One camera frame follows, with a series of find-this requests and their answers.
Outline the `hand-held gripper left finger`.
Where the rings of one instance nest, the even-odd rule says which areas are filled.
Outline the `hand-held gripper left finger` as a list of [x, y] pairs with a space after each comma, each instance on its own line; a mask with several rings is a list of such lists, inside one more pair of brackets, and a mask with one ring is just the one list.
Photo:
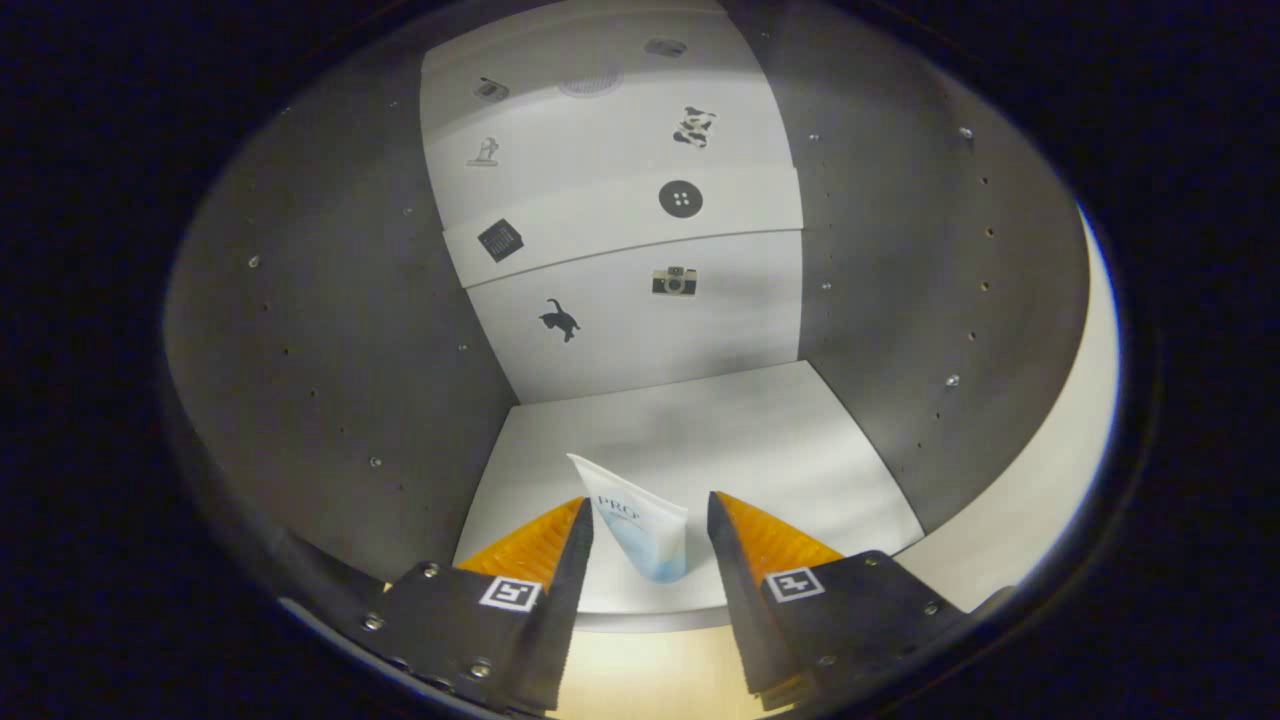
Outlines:
[[558, 706], [593, 537], [575, 497], [463, 562], [421, 562], [361, 614], [361, 644], [475, 707], [543, 716]]

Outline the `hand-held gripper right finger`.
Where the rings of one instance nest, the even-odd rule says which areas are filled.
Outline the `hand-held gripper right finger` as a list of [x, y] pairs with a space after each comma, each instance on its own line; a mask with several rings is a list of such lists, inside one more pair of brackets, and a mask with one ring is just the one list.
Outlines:
[[707, 534], [748, 689], [767, 710], [858, 705], [902, 685], [1001, 607], [963, 611], [890, 555], [842, 555], [722, 491]]

